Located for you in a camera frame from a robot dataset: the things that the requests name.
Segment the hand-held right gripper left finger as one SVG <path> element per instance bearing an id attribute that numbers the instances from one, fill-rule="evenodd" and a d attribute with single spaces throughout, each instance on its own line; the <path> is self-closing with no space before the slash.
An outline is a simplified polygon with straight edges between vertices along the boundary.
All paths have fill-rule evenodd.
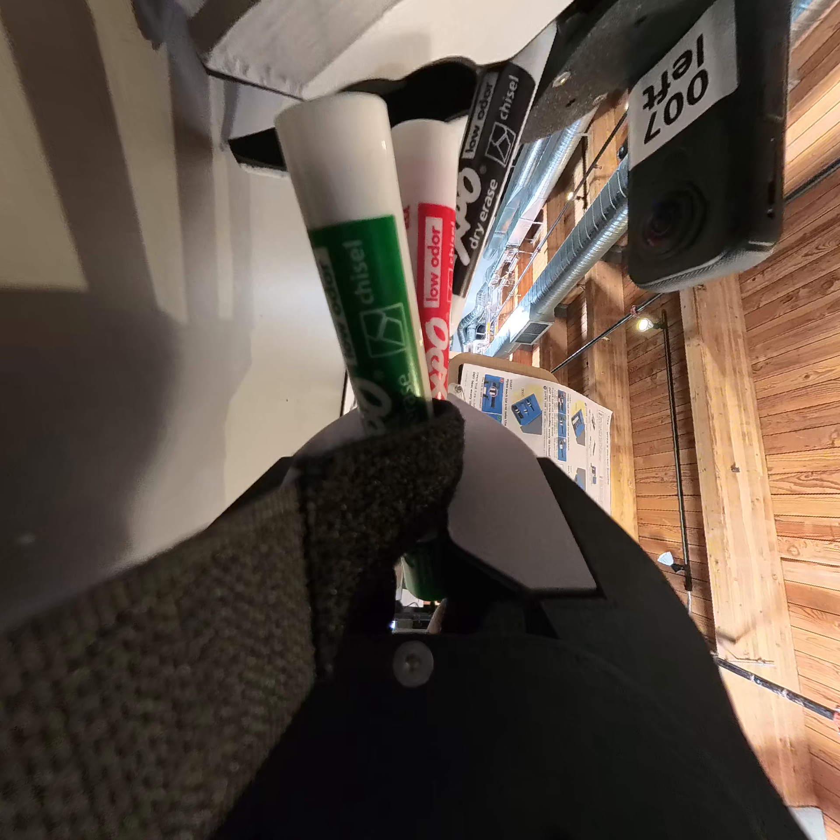
<path id="1" fill-rule="evenodd" d="M 305 462 L 333 452 L 345 445 L 364 440 L 364 420 L 358 408 L 350 410 L 317 432 L 291 457 L 289 474 L 298 475 Z"/>

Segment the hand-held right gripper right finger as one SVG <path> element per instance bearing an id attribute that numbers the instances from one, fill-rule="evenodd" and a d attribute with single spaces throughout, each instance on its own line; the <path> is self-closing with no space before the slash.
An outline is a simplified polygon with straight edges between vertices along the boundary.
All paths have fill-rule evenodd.
<path id="1" fill-rule="evenodd" d="M 460 421 L 454 488 L 402 555 L 425 600 L 605 599 L 544 467 L 515 435 L 454 397 L 436 419 Z"/>

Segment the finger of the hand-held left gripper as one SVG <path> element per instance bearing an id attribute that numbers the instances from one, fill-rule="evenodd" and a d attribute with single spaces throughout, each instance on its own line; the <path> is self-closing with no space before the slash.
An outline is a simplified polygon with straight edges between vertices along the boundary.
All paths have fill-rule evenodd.
<path id="1" fill-rule="evenodd" d="M 382 98 L 393 127 L 417 119 L 448 123 L 469 112 L 479 77 L 480 68 L 467 62 L 435 62 L 397 79 L 358 80 L 342 91 Z M 243 82 L 232 82 L 228 92 L 226 143 L 236 162 L 257 170 L 286 172 L 275 120 L 298 100 Z"/>
<path id="2" fill-rule="evenodd" d="M 512 58 L 570 1 L 188 2 L 205 68 L 298 99 L 441 60 Z"/>

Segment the green dry erase marker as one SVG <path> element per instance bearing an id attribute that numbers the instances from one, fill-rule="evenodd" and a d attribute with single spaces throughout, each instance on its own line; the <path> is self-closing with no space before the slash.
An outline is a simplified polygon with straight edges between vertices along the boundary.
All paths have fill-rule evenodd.
<path id="1" fill-rule="evenodd" d="M 386 105 L 332 94 L 283 111 L 276 130 L 366 432 L 289 480 L 314 560 L 390 565 L 457 474 L 424 465 L 447 430 L 434 420 Z"/>

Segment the black dry erase marker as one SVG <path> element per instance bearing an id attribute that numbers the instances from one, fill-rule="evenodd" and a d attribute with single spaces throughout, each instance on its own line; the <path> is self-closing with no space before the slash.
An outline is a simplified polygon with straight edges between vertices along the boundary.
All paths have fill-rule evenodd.
<path id="1" fill-rule="evenodd" d="M 532 104 L 533 76 L 528 62 L 517 57 L 478 79 L 458 156 L 454 297 L 467 297 L 489 237 Z"/>

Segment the red dry erase marker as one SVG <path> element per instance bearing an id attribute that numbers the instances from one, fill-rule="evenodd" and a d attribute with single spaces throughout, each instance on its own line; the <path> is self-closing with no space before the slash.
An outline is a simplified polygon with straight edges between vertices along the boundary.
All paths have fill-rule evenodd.
<path id="1" fill-rule="evenodd" d="M 397 179 L 416 287 L 430 392 L 448 396 L 459 141 L 432 119 L 392 129 Z"/>

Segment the printed instruction sheet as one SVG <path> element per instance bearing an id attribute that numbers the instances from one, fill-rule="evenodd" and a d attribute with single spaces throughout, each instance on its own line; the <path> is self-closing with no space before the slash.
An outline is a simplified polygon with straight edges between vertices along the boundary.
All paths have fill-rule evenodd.
<path id="1" fill-rule="evenodd" d="M 503 370 L 461 361 L 448 393 L 493 419 L 538 457 L 550 459 L 612 513 L 613 412 L 538 369 Z"/>

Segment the cardboard sheet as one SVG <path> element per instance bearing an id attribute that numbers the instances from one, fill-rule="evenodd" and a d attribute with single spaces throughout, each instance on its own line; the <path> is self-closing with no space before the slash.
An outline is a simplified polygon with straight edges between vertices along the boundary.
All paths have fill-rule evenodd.
<path id="1" fill-rule="evenodd" d="M 462 368 L 465 364 L 473 364 L 496 373 L 525 376 L 558 385 L 556 377 L 539 367 L 522 364 L 505 358 L 483 355 L 479 353 L 457 353 L 449 358 L 448 385 L 450 388 L 460 383 Z"/>

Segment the silver ventilation duct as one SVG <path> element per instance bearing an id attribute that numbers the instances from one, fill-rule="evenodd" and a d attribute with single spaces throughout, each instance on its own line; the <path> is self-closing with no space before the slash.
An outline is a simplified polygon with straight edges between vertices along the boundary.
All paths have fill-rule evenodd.
<path id="1" fill-rule="evenodd" d="M 490 299 L 491 280 L 504 254 L 519 245 L 500 251 L 488 250 L 485 243 L 470 285 L 476 292 L 468 294 L 468 298 L 474 300 L 474 306 L 457 325 L 455 349 L 466 350 L 472 343 L 486 340 L 484 354 L 501 356 L 511 352 L 516 345 L 533 344 L 542 336 L 561 299 L 627 231 L 628 165 L 628 156 L 616 160 L 602 189 L 590 195 L 583 215 L 547 265 L 535 276 L 527 291 L 520 291 L 517 306 L 497 329 L 493 340 L 480 332 L 495 312 Z"/>
<path id="2" fill-rule="evenodd" d="M 503 251 L 526 238 L 594 114 L 593 109 L 566 129 L 521 147 L 490 228 L 488 250 Z"/>

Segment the black track light rail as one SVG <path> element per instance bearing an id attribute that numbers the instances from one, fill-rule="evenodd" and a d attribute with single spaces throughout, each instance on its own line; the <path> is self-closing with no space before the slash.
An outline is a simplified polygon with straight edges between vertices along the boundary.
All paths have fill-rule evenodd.
<path id="1" fill-rule="evenodd" d="M 646 309 L 650 308 L 654 303 L 656 303 L 660 298 L 662 298 L 665 294 L 663 292 L 655 293 L 651 295 L 647 300 L 640 304 L 634 304 L 629 312 L 623 315 L 618 321 L 616 321 L 613 325 L 609 328 L 604 330 L 603 332 L 596 335 L 592 340 L 588 341 L 587 343 L 583 344 L 577 351 L 569 354 L 565 359 L 563 359 L 559 364 L 554 366 L 550 372 L 552 374 L 556 373 L 557 371 L 561 370 L 572 362 L 576 360 L 579 356 L 586 353 L 590 348 L 594 347 L 601 341 L 606 340 L 614 331 L 621 328 L 629 321 L 634 320 L 637 322 L 642 321 L 641 318 L 642 312 Z M 680 563 L 673 562 L 670 567 L 674 572 L 680 572 L 684 576 L 684 588 L 687 595 L 687 606 L 690 606 L 691 596 L 693 593 L 693 577 L 692 571 L 690 569 L 690 557 L 689 557 L 689 544 L 688 544 L 688 534 L 687 534 L 687 522 L 686 522 L 686 504 L 685 504 L 685 492 L 684 492 L 684 485 L 683 485 L 683 475 L 681 471 L 681 459 L 679 455 L 679 431 L 678 431 L 678 424 L 677 424 L 677 416 L 676 416 L 676 389 L 675 389 L 675 378 L 673 372 L 673 354 L 671 351 L 670 345 L 670 338 L 669 338 L 669 321 L 666 310 L 661 311 L 660 318 L 657 321 L 653 321 L 651 318 L 647 318 L 645 320 L 647 327 L 646 331 L 654 330 L 660 331 L 663 334 L 663 342 L 664 342 L 664 353 L 665 353 L 665 373 L 666 373 L 666 381 L 667 381 L 667 388 L 668 388 L 668 415 L 670 421 L 670 430 L 671 430 L 671 437 L 672 437 L 672 444 L 673 444 L 673 456 L 675 461 L 675 478 L 676 478 L 676 491 L 677 491 L 677 499 L 678 499 L 678 512 L 679 512 L 679 528 L 680 528 L 680 539 L 681 539 L 681 549 L 683 552 L 683 559 Z"/>

